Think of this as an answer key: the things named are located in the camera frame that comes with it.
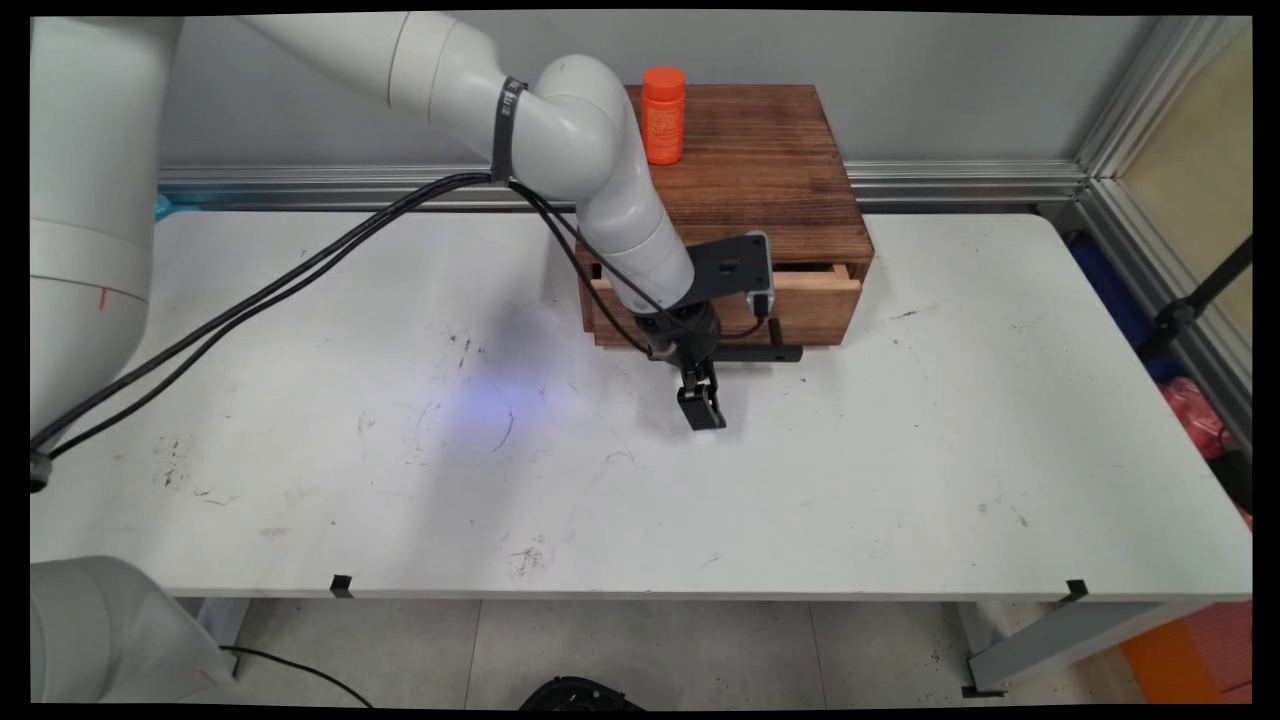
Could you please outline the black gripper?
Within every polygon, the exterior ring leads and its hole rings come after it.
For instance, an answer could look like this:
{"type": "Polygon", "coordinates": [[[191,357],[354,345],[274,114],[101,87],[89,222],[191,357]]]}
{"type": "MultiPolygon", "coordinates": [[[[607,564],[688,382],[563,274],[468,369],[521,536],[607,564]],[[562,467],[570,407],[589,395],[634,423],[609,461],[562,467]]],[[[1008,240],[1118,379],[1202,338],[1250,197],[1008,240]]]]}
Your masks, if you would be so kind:
{"type": "Polygon", "coordinates": [[[682,372],[677,405],[692,430],[727,427],[718,398],[714,363],[705,361],[719,346],[721,320],[710,302],[687,304],[667,313],[640,315],[640,332],[649,357],[682,372]]]}

